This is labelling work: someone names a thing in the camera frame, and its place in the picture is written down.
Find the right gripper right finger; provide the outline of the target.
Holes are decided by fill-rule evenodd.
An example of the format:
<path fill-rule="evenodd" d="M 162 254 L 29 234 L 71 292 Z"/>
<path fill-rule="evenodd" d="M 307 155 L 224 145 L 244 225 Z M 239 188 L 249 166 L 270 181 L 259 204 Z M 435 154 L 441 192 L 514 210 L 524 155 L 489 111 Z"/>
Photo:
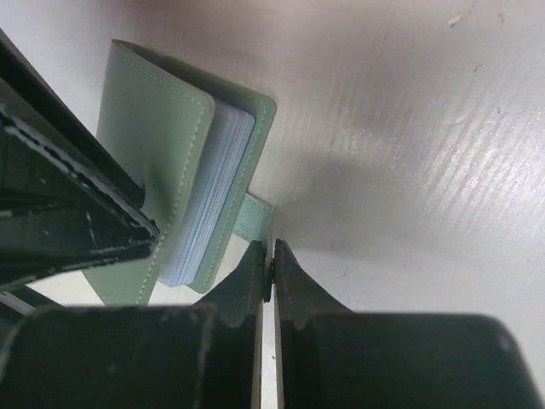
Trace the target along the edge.
<path fill-rule="evenodd" d="M 282 408 L 541 408 L 519 346 L 480 314 L 355 312 L 275 244 Z"/>

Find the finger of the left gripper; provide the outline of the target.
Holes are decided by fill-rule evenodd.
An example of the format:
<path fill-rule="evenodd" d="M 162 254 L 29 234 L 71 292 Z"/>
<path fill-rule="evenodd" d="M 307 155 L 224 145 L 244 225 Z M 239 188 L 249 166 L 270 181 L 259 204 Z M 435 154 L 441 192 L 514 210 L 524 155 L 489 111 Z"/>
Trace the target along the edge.
<path fill-rule="evenodd" d="M 158 227 L 97 170 L 1 108 L 1 288 L 149 256 Z"/>
<path fill-rule="evenodd" d="M 144 204 L 143 188 L 137 186 L 92 136 L 5 33 L 1 34 L 1 79 L 111 181 L 132 205 L 141 207 Z"/>

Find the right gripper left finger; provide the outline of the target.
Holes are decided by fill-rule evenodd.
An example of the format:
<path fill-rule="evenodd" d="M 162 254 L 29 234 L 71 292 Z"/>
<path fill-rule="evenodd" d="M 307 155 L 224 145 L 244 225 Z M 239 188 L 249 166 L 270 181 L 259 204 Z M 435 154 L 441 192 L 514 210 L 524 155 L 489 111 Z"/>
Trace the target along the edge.
<path fill-rule="evenodd" d="M 35 310 L 1 348 L 4 408 L 257 408 L 265 251 L 192 305 Z"/>

